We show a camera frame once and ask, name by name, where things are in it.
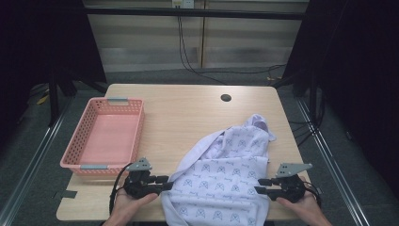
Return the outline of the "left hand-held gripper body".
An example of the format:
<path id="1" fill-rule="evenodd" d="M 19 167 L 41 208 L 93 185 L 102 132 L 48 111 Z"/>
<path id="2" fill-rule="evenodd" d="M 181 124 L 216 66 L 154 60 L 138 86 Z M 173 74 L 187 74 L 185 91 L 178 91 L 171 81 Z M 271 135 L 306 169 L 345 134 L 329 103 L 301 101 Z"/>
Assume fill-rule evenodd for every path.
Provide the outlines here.
<path id="1" fill-rule="evenodd" d="M 142 157 L 125 167 L 128 176 L 122 188 L 128 195 L 138 200 L 151 193 L 156 193 L 157 195 L 161 193 L 156 191 L 156 184 L 147 183 L 147 180 L 151 176 L 151 169 L 152 165 L 146 157 Z"/>

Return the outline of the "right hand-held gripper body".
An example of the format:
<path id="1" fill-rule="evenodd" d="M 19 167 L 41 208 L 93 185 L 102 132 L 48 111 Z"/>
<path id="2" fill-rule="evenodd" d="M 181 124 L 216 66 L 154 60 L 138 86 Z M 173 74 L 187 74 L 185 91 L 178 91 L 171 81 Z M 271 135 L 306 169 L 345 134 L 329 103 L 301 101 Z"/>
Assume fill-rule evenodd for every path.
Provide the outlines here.
<path id="1" fill-rule="evenodd" d="M 279 189 L 268 189 L 267 196 L 272 201 L 283 198 L 290 202 L 298 202 L 303 198 L 306 191 L 298 173 L 311 168 L 312 164 L 281 163 L 276 177 L 271 179 L 271 184 L 279 186 Z"/>

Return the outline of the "white printed garment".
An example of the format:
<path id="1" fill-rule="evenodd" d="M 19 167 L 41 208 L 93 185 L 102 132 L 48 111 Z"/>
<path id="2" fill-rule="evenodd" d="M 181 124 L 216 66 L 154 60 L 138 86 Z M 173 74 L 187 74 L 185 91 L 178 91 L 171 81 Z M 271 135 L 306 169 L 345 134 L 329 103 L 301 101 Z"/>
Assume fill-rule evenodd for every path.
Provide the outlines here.
<path id="1" fill-rule="evenodd" d="M 202 138 L 161 195 L 168 226 L 263 226 L 269 200 L 256 187 L 267 176 L 268 144 L 275 139 L 258 114 Z"/>

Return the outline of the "pink plastic basket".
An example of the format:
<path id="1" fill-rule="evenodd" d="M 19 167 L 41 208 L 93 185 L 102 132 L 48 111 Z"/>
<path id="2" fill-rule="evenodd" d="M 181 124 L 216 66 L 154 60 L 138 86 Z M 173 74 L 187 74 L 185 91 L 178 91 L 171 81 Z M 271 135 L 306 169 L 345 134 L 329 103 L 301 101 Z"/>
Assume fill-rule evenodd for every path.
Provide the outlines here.
<path id="1" fill-rule="evenodd" d="M 60 166 L 85 176 L 118 174 L 136 160 L 144 118 L 140 99 L 90 99 Z"/>

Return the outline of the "person's left hand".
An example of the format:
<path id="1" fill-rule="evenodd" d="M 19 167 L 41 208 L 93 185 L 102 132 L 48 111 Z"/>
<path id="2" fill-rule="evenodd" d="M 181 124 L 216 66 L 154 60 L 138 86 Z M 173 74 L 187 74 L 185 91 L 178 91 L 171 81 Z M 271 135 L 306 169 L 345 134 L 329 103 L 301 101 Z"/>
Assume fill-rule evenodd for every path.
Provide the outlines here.
<path id="1" fill-rule="evenodd" d="M 158 195 L 156 193 L 151 193 L 136 200 L 128 195 L 124 189 L 121 189 L 117 193 L 114 209 L 109 218 L 125 220 L 127 225 L 142 206 L 153 202 L 157 198 Z"/>

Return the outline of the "person's right hand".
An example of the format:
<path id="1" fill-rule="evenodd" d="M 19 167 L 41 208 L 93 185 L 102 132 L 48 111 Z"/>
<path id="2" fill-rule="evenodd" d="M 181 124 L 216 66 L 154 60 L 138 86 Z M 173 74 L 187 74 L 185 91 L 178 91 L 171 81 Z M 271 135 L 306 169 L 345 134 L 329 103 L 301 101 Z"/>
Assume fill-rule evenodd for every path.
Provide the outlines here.
<path id="1" fill-rule="evenodd" d="M 289 202 L 288 200 L 283 198 L 277 198 L 276 202 L 278 202 L 285 208 L 293 211 L 300 219 L 302 219 L 307 224 L 310 216 L 324 215 L 319 205 L 317 204 L 316 199 L 309 191 L 306 191 L 303 198 L 296 203 Z"/>

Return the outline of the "black metal stand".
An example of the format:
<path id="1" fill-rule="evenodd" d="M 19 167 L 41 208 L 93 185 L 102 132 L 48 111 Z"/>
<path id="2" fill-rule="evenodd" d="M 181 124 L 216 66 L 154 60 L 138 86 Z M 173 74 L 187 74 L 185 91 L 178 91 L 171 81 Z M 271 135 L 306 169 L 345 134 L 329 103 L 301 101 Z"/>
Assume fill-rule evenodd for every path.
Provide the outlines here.
<path id="1" fill-rule="evenodd" d="M 280 81 L 272 85 L 273 88 L 292 85 L 292 92 L 295 97 L 303 97 L 308 94 L 310 122 L 319 127 L 324 117 L 324 101 L 317 100 L 317 76 L 315 73 L 299 70 L 295 73 L 285 73 Z"/>
<path id="2" fill-rule="evenodd" d="M 60 118 L 60 109 L 58 103 L 58 90 L 61 89 L 62 93 L 67 97 L 73 97 L 77 93 L 74 81 L 82 82 L 83 84 L 99 91 L 106 93 L 106 88 L 97 84 L 96 82 L 78 75 L 74 72 L 65 71 L 64 73 L 56 73 L 55 71 L 49 72 L 49 98 L 50 98 L 50 121 L 49 126 L 56 124 Z"/>

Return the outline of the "black curtain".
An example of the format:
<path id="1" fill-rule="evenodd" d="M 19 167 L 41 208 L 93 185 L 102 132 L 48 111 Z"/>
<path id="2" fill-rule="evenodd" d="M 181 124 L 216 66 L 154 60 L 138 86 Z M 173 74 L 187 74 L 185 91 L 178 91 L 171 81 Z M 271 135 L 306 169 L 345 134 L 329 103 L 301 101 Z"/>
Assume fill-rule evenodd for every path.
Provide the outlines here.
<path id="1" fill-rule="evenodd" d="M 283 77 L 320 87 L 399 198 L 399 0 L 309 0 Z"/>
<path id="2" fill-rule="evenodd" d="M 83 0 L 0 0 L 0 153 L 49 72 L 74 72 L 99 85 L 104 67 Z"/>

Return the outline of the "black horizontal bar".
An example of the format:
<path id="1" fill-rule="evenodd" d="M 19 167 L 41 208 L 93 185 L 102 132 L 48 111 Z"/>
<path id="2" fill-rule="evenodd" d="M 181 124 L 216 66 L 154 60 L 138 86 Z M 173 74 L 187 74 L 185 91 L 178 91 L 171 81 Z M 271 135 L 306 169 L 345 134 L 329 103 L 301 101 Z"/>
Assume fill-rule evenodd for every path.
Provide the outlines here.
<path id="1" fill-rule="evenodd" d="M 243 11 L 222 9 L 195 9 L 195 8 L 84 8 L 86 14 L 105 15 L 138 15 L 138 16 L 176 16 L 176 17 L 202 17 L 202 18 L 243 18 L 243 19 L 268 19 L 268 20 L 295 20 L 302 21 L 307 18 L 305 13 L 299 12 L 269 12 L 269 11 Z"/>

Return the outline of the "metal floor rail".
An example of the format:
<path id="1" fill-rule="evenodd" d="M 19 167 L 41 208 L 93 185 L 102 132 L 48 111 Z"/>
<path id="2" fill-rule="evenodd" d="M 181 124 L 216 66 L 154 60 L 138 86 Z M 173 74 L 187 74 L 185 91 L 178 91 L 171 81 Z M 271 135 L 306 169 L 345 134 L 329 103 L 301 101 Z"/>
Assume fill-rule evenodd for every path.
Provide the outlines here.
<path id="1" fill-rule="evenodd" d="M 307 122 L 308 127 L 310 128 L 313 140 L 327 165 L 327 168 L 334 180 L 335 185 L 338 187 L 338 190 L 352 219 L 357 226 L 371 226 L 368 218 L 363 211 L 363 208 L 359 204 L 358 199 L 354 195 L 352 189 L 350 188 L 345 177 L 343 176 L 343 172 L 341 171 L 337 161 L 335 160 L 334 155 L 327 145 L 327 142 L 322 132 L 319 128 L 316 127 L 313 122 L 311 122 L 311 112 L 307 107 L 305 101 L 302 98 L 296 98 L 295 101 L 298 105 L 298 108 L 300 109 L 302 117 Z"/>
<path id="2" fill-rule="evenodd" d="M 40 139 L 40 143 L 36 146 L 32 146 L 34 153 L 29 159 L 29 162 L 15 167 L 15 169 L 20 170 L 22 174 L 18 178 L 16 186 L 13 187 L 4 207 L 0 210 L 0 226 L 10 226 L 15 219 L 72 102 L 73 98 L 67 98 L 60 112 L 56 113 L 56 117 L 50 119 L 49 123 L 46 125 L 45 133 Z"/>

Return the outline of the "white wall outlet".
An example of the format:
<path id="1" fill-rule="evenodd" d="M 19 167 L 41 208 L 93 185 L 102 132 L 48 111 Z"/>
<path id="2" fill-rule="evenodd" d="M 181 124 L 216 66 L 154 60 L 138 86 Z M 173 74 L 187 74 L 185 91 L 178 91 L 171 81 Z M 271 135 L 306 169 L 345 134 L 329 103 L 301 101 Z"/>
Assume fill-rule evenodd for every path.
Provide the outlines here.
<path id="1" fill-rule="evenodd" d="M 173 8 L 188 8 L 193 9 L 195 7 L 195 0 L 171 0 Z"/>

